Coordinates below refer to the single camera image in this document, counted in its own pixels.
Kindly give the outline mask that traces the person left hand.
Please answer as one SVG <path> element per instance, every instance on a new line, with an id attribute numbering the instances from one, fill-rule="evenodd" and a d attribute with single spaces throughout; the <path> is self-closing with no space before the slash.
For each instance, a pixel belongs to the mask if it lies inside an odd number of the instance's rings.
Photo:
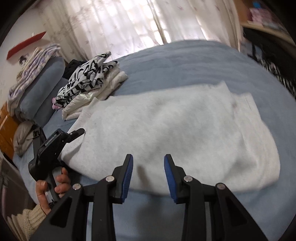
<path id="1" fill-rule="evenodd" d="M 55 187 L 55 192 L 60 198 L 62 198 L 71 188 L 71 181 L 65 168 L 61 169 L 61 174 L 56 177 L 56 181 L 58 182 L 58 185 Z M 36 182 L 36 195 L 39 201 L 39 205 L 46 215 L 48 215 L 51 211 L 45 194 L 47 188 L 48 185 L 45 180 L 38 180 Z"/>

